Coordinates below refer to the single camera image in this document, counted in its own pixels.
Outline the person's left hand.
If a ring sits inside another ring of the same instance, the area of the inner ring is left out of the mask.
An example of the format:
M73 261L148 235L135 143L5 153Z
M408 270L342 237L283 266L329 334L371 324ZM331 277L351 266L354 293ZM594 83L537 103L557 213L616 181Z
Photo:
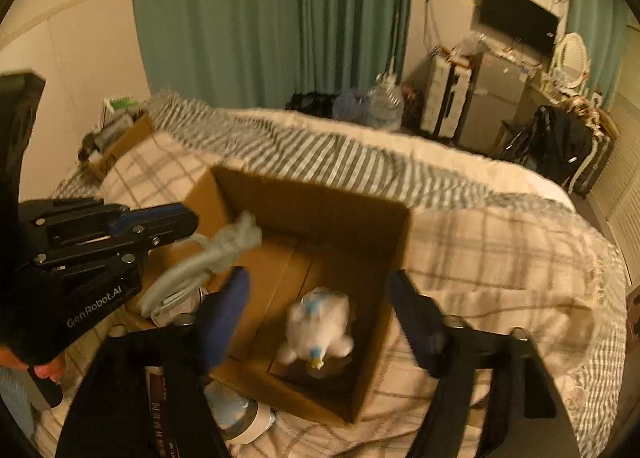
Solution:
M0 366L17 370L32 368L38 378L49 379L59 384L66 371L66 356L65 353L62 353L49 363L28 365L22 362L8 346L2 344L0 346Z

